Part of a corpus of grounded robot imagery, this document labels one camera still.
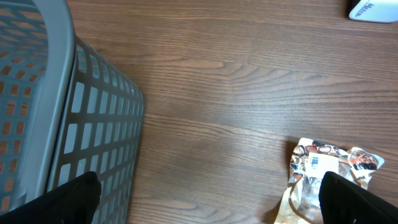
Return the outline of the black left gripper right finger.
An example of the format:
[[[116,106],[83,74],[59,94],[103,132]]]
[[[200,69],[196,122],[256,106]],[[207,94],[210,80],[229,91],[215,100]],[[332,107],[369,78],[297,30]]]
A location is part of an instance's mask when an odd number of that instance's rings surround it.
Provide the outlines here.
[[[319,201],[324,224],[397,224],[397,207],[331,171]]]

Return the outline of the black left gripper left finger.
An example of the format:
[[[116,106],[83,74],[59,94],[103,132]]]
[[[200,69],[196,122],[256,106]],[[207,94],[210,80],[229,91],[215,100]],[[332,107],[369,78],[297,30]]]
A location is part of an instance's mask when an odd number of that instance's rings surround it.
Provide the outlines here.
[[[100,204],[101,184],[93,171],[1,215],[1,224],[91,223]]]

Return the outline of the clear brown snack bag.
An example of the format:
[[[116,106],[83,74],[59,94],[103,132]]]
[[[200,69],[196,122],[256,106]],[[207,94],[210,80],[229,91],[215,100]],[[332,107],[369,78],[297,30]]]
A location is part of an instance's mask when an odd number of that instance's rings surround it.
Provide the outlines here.
[[[283,194],[276,223],[323,223],[319,193],[326,172],[368,188],[371,174],[385,160],[360,147],[346,151],[339,146],[300,138],[289,164],[289,181]]]

